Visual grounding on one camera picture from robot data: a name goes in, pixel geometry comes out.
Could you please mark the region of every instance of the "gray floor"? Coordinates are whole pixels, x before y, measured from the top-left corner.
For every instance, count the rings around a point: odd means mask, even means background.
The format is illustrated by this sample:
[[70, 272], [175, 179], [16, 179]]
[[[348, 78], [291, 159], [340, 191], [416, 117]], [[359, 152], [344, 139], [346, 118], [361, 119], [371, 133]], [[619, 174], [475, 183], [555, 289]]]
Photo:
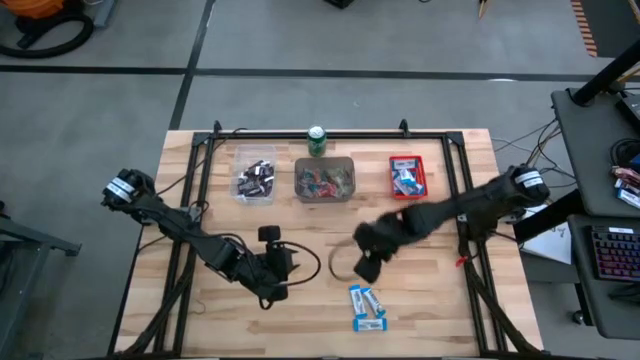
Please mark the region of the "gray floor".
[[[186, 67], [205, 2], [121, 0], [112, 26], [76, 52], [0, 64]], [[569, 0], [491, 3], [479, 22], [473, 0], [356, 0], [346, 11], [320, 0], [218, 0], [198, 66], [593, 74], [608, 63], [586, 54]], [[16, 36], [0, 10], [0, 39]], [[123, 167], [155, 172], [181, 83], [182, 76], [0, 72], [0, 199], [16, 220], [84, 244], [76, 259], [51, 257], [16, 355], [58, 360], [107, 350], [140, 229], [102, 208], [100, 192]], [[497, 149], [499, 139], [553, 119], [551, 91], [578, 85], [196, 76], [180, 128], [208, 129], [214, 120], [225, 128], [389, 128], [406, 118], [414, 128], [489, 128]], [[518, 145], [531, 149], [535, 137]], [[560, 138], [547, 149], [571, 170]], [[497, 153], [501, 170], [527, 156], [512, 147]], [[570, 183], [553, 173], [547, 180]], [[545, 348], [635, 358], [640, 343], [568, 322], [578, 307], [572, 289], [531, 284]]]

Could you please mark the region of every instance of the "black hose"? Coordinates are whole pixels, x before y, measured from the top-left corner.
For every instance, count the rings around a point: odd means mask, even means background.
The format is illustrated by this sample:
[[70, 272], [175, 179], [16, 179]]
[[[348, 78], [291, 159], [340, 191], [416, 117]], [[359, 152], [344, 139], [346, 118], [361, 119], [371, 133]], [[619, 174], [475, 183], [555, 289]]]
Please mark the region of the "black hose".
[[29, 35], [39, 38], [56, 26], [70, 21], [81, 22], [82, 30], [78, 35], [76, 35], [75, 38], [67, 41], [64, 44], [41, 50], [20, 50], [0, 45], [0, 54], [19, 59], [46, 59], [73, 51], [87, 42], [87, 40], [89, 40], [89, 38], [91, 37], [91, 34], [93, 34], [93, 20], [82, 13], [60, 14], [54, 16], [50, 19], [47, 19], [46, 23], [43, 23], [41, 25], [41, 28], [39, 28], [37, 32]]

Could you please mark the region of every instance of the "red tray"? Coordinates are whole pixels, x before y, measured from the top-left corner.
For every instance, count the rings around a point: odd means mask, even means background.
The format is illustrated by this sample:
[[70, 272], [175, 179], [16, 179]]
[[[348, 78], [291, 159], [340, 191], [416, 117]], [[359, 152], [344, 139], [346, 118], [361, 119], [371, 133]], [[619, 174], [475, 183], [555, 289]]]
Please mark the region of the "red tray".
[[[394, 160], [418, 160], [418, 168], [416, 170], [416, 182], [424, 186], [424, 194], [422, 195], [405, 195], [403, 193], [396, 193], [393, 187], [393, 161]], [[391, 178], [391, 193], [393, 197], [398, 200], [415, 200], [427, 196], [427, 179], [424, 175], [424, 165], [422, 164], [422, 156], [392, 156], [389, 158], [389, 177]]]

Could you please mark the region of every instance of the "white paper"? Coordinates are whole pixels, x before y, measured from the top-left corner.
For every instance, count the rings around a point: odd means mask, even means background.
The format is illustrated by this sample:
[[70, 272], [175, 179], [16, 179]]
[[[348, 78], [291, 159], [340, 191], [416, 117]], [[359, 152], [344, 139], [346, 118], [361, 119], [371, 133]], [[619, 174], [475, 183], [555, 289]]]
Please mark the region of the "white paper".
[[[541, 211], [547, 205], [527, 209], [525, 218]], [[571, 232], [567, 223], [558, 225], [524, 243], [522, 251], [571, 265]]]

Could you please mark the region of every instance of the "red clip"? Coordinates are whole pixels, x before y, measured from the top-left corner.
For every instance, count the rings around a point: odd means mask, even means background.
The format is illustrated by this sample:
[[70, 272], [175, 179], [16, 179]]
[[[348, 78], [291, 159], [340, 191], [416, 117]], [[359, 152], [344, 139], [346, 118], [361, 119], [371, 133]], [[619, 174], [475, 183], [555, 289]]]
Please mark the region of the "red clip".
[[456, 261], [456, 267], [460, 267], [460, 265], [464, 264], [467, 260], [469, 260], [468, 256], [463, 256]]

